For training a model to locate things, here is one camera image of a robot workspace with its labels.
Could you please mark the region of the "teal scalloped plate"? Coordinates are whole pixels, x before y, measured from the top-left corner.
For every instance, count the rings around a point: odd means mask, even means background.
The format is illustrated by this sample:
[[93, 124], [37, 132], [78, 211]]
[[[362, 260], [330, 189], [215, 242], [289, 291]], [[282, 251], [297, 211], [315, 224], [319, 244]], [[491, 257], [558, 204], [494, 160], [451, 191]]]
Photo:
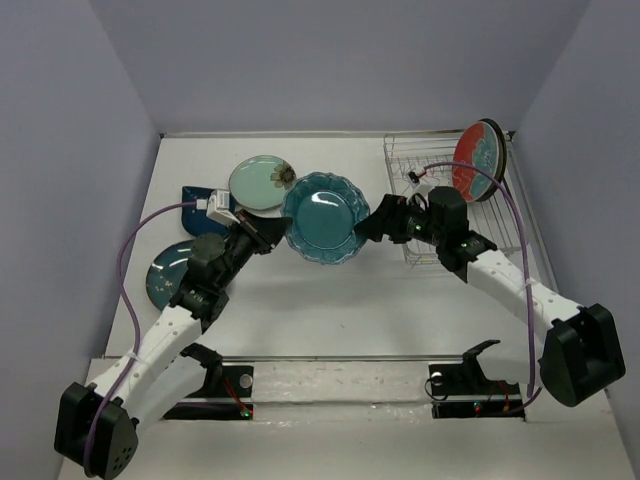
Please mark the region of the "teal scalloped plate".
[[280, 213], [292, 220], [286, 233], [289, 246], [309, 262], [340, 265], [366, 243], [354, 228], [369, 216], [369, 204], [343, 176], [313, 172], [298, 179], [286, 193]]

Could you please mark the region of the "small dark teal round plate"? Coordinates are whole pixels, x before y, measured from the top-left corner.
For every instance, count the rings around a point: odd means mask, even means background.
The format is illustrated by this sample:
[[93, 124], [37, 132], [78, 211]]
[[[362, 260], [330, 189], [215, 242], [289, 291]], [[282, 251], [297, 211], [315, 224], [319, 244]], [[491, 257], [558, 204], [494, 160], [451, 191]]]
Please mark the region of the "small dark teal round plate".
[[193, 240], [175, 243], [160, 252], [151, 262], [145, 280], [147, 297], [162, 311], [177, 292], [187, 271]]

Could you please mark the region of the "red plate with teal flower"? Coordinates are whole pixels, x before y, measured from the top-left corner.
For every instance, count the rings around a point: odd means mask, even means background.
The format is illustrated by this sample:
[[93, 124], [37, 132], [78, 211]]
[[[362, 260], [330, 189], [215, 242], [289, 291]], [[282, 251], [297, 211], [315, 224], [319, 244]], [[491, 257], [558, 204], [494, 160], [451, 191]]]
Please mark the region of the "red plate with teal flower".
[[[467, 128], [458, 140], [453, 162], [471, 165], [493, 177], [498, 168], [497, 137], [493, 129], [481, 120]], [[478, 171], [461, 165], [451, 168], [453, 187], [466, 201], [479, 202], [494, 183]]]

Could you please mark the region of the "cream plate with metallic rim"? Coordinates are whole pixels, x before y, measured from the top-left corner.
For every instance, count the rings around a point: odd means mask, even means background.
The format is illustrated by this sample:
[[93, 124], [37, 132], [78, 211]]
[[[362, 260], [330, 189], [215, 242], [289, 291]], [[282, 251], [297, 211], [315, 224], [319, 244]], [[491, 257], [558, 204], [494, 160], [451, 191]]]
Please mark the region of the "cream plate with metallic rim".
[[[490, 126], [493, 129], [494, 133], [496, 134], [497, 145], [498, 145], [498, 168], [496, 173], [493, 175], [493, 177], [499, 184], [502, 184], [504, 180], [504, 175], [506, 172], [506, 165], [507, 165], [506, 163], [507, 145], [506, 145], [505, 135], [501, 127], [494, 120], [490, 118], [482, 118], [481, 122], [484, 122], [485, 124]], [[480, 197], [479, 202], [488, 201], [497, 190], [498, 190], [498, 186], [494, 184]]]

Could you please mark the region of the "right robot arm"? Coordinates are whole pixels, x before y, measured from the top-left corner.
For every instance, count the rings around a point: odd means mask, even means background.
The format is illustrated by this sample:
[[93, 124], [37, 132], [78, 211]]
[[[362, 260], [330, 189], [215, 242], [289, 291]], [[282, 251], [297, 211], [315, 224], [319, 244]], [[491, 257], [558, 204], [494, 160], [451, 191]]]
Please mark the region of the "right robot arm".
[[566, 299], [516, 266], [498, 247], [469, 226], [467, 203], [453, 187], [439, 186], [424, 204], [415, 197], [387, 194], [356, 227], [357, 235], [396, 244], [418, 240], [436, 249], [441, 265], [464, 283], [497, 301], [527, 328], [529, 351], [523, 362], [502, 350], [460, 368], [462, 384], [482, 392], [496, 380], [546, 390], [575, 407], [626, 373], [615, 321], [600, 304]]

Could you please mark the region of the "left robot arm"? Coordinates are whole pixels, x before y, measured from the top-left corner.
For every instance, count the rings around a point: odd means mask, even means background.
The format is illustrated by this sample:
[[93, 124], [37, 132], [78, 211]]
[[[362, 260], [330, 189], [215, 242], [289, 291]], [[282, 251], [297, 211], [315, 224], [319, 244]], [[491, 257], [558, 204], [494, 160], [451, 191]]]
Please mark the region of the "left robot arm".
[[229, 301], [228, 286], [255, 255], [271, 253], [290, 229], [289, 217], [240, 211], [227, 236], [197, 237], [176, 293], [132, 348], [86, 385], [62, 394], [54, 449], [87, 477], [115, 479], [135, 454], [149, 422], [192, 392], [221, 383], [220, 356], [199, 344]]

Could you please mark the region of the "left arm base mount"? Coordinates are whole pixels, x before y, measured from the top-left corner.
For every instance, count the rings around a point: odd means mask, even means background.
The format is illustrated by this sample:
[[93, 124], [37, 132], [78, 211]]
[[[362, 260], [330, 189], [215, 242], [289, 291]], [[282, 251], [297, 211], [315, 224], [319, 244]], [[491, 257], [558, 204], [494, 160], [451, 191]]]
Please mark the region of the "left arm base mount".
[[208, 374], [204, 385], [178, 402], [163, 419], [250, 421], [254, 417], [253, 377], [251, 365], [223, 365], [219, 373]]

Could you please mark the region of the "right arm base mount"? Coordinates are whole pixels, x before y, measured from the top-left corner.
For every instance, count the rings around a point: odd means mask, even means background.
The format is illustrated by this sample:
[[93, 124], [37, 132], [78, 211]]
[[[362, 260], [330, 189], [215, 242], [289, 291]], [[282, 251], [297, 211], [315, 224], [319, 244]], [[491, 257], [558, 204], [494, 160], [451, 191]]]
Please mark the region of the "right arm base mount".
[[478, 357], [499, 343], [486, 340], [468, 349], [457, 363], [431, 363], [424, 391], [438, 419], [525, 418], [520, 387], [504, 380], [489, 380]]

